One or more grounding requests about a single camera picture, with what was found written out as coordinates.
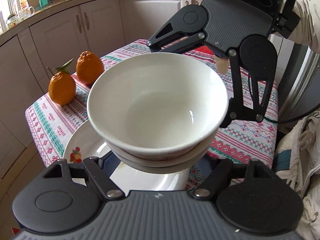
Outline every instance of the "white jacket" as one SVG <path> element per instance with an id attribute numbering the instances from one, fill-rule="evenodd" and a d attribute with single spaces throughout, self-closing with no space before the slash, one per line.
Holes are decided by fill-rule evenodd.
<path id="1" fill-rule="evenodd" d="M 320 111 L 300 120 L 279 142 L 273 170 L 302 198 L 304 212 L 297 233 L 306 240 L 319 240 Z"/>
<path id="2" fill-rule="evenodd" d="M 320 0 L 296 0 L 293 11 L 301 20 L 289 40 L 320 53 Z"/>

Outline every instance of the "sleeve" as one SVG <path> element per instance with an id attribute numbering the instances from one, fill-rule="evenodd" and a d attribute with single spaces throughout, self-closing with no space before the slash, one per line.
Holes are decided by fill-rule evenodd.
<path id="1" fill-rule="evenodd" d="M 293 11 L 301 20 L 288 39 L 320 53 L 320 0 L 296 0 Z"/>

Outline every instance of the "window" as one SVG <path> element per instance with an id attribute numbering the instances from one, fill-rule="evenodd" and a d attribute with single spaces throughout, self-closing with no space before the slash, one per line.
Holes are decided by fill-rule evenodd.
<path id="1" fill-rule="evenodd" d="M 0 11 L 2 11 L 4 21 L 10 15 L 9 0 L 0 0 Z"/>

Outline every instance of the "table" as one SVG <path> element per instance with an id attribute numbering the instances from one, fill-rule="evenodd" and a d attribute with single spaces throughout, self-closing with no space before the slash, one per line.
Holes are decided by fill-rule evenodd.
<path id="1" fill-rule="evenodd" d="M 107 70 L 126 58 L 144 53 L 150 53 L 146 46 L 146 40 L 137 40 L 111 52 L 101 60 Z M 204 62 L 216 71 L 212 55 L 195 50 L 186 53 L 186 55 Z M 252 107 L 247 86 L 247 72 L 242 70 L 241 76 L 244 103 L 248 107 Z M 50 100 L 48 94 L 45 94 L 25 112 L 31 134 L 45 166 L 49 166 L 63 156 L 64 148 L 72 134 L 88 119 L 86 103 L 90 86 L 82 84 L 76 74 L 73 74 L 72 77 L 76 81 L 76 97 L 71 103 L 59 106 Z M 220 77 L 227 87 L 229 96 L 233 96 L 231 70 L 229 69 L 226 75 L 220 75 Z M 259 90 L 263 93 L 263 83 L 259 83 Z M 274 84 L 266 116 L 277 120 L 277 113 L 277 86 Z M 251 158 L 257 158 L 271 168 L 276 144 L 276 131 L 276 124 L 265 120 L 261 123 L 234 120 L 227 128 L 219 129 L 207 153 L 214 157 L 231 159 L 234 163 L 248 163 Z M 204 175 L 194 165 L 190 169 L 186 189 L 192 190 L 203 180 Z"/>

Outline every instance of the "cabinet handle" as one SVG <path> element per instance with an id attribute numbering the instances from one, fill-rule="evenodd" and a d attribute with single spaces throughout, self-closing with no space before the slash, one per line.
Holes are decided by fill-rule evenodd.
<path id="1" fill-rule="evenodd" d="M 79 26 L 79 32 L 82 33 L 82 27 L 81 27 L 79 15 L 77 15 L 77 21 L 78 21 L 78 26 Z"/>
<path id="2" fill-rule="evenodd" d="M 85 20 L 87 21 L 87 30 L 90 30 L 90 22 L 86 12 L 84 13 L 84 17 L 85 17 Z"/>

